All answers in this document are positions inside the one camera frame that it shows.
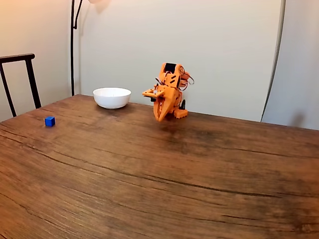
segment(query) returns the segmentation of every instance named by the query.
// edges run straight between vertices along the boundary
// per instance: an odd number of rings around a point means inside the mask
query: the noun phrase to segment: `table surface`
[[[0,238],[318,239],[319,131],[67,98],[0,123]]]

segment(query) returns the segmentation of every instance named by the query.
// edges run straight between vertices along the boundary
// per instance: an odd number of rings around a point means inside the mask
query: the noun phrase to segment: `orange robot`
[[[150,97],[154,102],[156,120],[162,121],[168,113],[174,114],[177,119],[187,116],[182,91],[186,90],[188,84],[194,84],[189,73],[180,64],[163,63],[159,77],[155,79],[158,83],[154,88],[143,92],[143,96]]]

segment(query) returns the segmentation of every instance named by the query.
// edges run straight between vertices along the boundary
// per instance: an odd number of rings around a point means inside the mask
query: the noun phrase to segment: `white bowl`
[[[118,109],[129,102],[131,91],[122,88],[99,88],[93,91],[93,96],[99,106]]]

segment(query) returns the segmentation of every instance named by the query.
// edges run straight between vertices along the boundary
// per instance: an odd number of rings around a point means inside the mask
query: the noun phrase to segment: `blue block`
[[[52,127],[55,125],[55,117],[49,116],[47,118],[45,118],[45,126],[49,126]]]

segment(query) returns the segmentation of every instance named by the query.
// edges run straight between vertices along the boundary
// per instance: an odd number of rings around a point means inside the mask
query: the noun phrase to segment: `chair frame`
[[[14,55],[14,56],[5,56],[5,57],[0,57],[0,74],[5,90],[6,97],[9,102],[9,106],[12,112],[12,116],[16,117],[15,109],[13,106],[13,102],[11,99],[11,95],[9,92],[8,85],[6,83],[5,75],[4,75],[4,70],[3,70],[3,63],[9,63],[9,62],[16,62],[16,61],[25,61],[26,64],[26,70],[28,72],[28,77],[29,77],[29,82],[30,82],[30,87],[31,87],[31,92],[33,96],[33,101],[35,108],[40,108],[41,107],[41,102],[39,98],[39,93],[38,89],[36,87],[36,82],[35,82],[35,77],[34,77],[34,72],[33,72],[33,67],[32,67],[32,59],[35,58],[35,55],[30,53],[30,54],[23,54],[23,55]]]

